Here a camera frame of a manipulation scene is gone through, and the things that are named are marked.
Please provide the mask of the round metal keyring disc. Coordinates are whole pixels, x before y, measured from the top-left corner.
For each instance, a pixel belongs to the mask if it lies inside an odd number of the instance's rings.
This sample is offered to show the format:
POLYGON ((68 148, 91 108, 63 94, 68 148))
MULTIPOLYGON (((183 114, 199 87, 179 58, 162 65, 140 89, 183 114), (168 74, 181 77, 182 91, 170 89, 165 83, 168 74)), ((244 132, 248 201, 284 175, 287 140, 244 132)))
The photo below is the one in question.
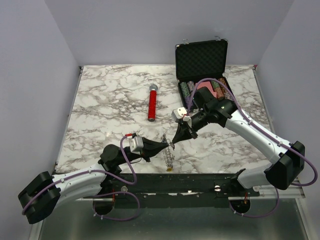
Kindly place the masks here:
POLYGON ((175 159, 174 155, 171 153, 171 148, 173 146, 172 146, 171 141, 167 138, 165 133, 161 137, 161 142, 165 143, 165 144, 168 144, 168 147, 166 147, 162 151, 162 153, 163 153, 163 158, 164 158, 165 164, 166 164, 166 171, 167 172, 171 172, 173 170, 173 168, 174 168, 173 161, 175 159))

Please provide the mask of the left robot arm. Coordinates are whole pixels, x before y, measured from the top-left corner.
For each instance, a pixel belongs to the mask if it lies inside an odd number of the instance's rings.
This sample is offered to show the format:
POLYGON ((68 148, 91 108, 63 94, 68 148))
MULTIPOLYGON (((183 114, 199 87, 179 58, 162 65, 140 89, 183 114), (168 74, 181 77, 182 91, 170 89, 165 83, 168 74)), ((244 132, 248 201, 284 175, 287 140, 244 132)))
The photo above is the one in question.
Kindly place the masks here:
POLYGON ((125 135, 121 142, 129 138, 130 145, 116 146, 108 144, 102 151, 97 163, 70 173, 53 174, 48 171, 39 173, 19 194, 18 200, 22 207, 22 215, 30 224, 38 223, 47 218, 53 210, 64 204, 80 198, 98 195, 107 197, 111 191, 111 180, 118 180, 127 185, 138 182, 133 171, 133 180, 120 177, 120 165, 131 163, 137 159, 150 159, 169 146, 166 142, 156 142, 145 137, 125 135))

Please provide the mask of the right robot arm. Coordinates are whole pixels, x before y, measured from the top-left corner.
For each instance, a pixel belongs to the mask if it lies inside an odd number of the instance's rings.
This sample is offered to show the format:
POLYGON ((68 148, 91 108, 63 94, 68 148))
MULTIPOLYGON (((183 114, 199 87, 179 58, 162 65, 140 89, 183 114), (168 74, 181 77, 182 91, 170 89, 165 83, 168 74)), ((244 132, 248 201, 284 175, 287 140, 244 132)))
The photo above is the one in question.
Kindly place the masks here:
POLYGON ((195 139, 197 131, 206 125, 218 124, 244 138, 269 160, 265 166, 238 171, 230 183, 234 195, 241 196, 261 185, 286 190, 304 169, 305 146, 301 142, 291 143, 275 135, 239 111, 232 100, 218 100, 206 88, 195 92, 194 101, 199 110, 192 116, 187 115, 184 107, 172 111, 172 118, 178 124, 173 144, 195 139))

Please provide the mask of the red glitter microphone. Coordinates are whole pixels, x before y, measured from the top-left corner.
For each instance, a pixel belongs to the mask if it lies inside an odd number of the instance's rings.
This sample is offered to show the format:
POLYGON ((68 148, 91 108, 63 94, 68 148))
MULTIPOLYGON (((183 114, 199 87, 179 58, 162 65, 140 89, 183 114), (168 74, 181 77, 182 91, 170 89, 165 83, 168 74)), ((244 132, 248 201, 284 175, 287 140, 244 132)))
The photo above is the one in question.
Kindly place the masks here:
POLYGON ((156 84, 152 84, 149 87, 149 104, 148 104, 147 119, 150 122, 154 122, 156 119, 157 91, 158 91, 158 86, 156 84))

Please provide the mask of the pink playing card deck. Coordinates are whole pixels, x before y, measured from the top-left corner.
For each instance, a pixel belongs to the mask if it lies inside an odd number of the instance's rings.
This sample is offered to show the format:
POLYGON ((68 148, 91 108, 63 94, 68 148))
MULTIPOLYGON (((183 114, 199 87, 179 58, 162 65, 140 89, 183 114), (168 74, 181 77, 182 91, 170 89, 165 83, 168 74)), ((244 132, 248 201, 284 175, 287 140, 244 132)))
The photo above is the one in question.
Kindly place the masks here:
POLYGON ((199 83, 197 85, 196 89, 199 90, 201 88, 207 88, 215 98, 217 97, 217 93, 214 91, 213 86, 210 81, 204 81, 204 82, 199 83))

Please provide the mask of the brown poker chip stack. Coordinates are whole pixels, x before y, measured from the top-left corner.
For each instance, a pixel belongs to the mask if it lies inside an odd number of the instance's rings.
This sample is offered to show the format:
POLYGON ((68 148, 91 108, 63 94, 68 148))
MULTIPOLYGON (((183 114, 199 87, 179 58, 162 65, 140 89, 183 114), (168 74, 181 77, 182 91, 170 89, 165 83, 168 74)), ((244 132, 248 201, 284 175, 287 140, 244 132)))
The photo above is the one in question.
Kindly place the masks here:
MULTIPOLYGON (((228 86, 227 83, 226 83, 226 80, 221 77, 218 79, 218 81, 220 83, 222 83, 223 85, 225 85, 226 87, 228 86)), ((219 98, 225 98, 225 99, 229 99, 229 100, 232 100, 230 94, 228 93, 228 91, 226 91, 226 89, 221 85, 219 84, 219 89, 220 89, 220 93, 219 93, 219 98)))

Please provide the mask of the black poker chip case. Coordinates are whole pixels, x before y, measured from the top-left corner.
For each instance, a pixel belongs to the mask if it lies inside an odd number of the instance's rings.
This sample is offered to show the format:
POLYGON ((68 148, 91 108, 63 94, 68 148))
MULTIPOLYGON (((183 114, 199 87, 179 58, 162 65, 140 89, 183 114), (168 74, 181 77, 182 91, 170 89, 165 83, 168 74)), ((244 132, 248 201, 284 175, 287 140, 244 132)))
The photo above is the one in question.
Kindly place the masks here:
POLYGON ((175 75, 182 105, 187 108, 181 83, 223 77, 228 51, 227 39, 180 43, 175 46, 175 75))

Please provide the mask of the black front mounting rail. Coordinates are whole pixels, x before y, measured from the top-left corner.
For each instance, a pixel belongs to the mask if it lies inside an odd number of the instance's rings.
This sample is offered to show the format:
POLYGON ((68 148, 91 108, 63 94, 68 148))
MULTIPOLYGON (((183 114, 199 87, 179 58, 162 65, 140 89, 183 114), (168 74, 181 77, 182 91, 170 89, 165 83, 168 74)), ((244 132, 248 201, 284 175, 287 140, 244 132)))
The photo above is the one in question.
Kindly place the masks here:
POLYGON ((135 185, 113 179, 102 183, 101 194, 112 196, 93 200, 99 213, 141 208, 227 208, 229 199, 258 197, 252 188, 244 189, 228 173, 138 173, 135 185))

